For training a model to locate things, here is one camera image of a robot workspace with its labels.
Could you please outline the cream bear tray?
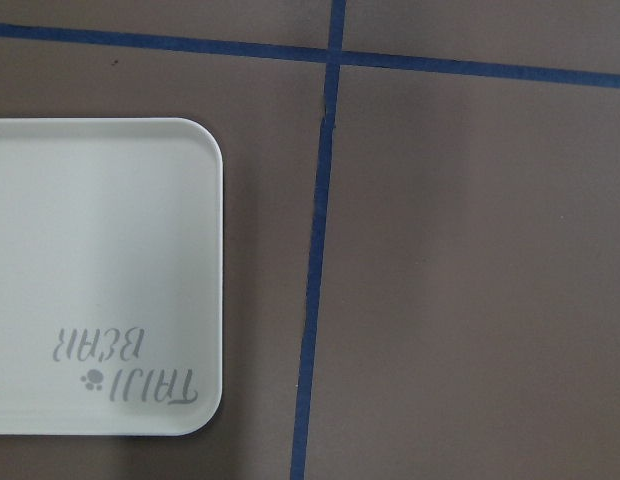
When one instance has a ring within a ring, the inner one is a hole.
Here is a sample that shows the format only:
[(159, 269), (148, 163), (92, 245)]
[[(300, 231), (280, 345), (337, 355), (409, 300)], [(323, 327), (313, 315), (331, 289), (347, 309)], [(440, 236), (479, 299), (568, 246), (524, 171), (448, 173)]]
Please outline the cream bear tray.
[(222, 283), (203, 126), (0, 119), (0, 435), (199, 430), (222, 398)]

